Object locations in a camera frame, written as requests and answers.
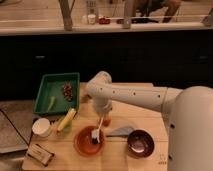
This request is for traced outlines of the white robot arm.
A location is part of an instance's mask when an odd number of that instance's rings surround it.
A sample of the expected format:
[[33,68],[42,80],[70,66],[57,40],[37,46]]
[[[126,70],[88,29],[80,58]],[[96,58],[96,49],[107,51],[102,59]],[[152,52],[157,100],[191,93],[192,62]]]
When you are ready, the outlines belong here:
[[107,114],[114,101],[167,114],[167,171],[213,171],[213,88],[122,86],[100,71],[86,91],[99,114]]

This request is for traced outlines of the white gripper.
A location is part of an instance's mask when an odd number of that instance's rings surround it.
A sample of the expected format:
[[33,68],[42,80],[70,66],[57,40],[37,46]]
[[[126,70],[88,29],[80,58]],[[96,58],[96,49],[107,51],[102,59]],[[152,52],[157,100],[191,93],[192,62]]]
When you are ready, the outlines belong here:
[[99,116],[107,116],[109,112],[112,110],[112,102],[111,101],[94,101],[93,108],[94,108],[94,111]]

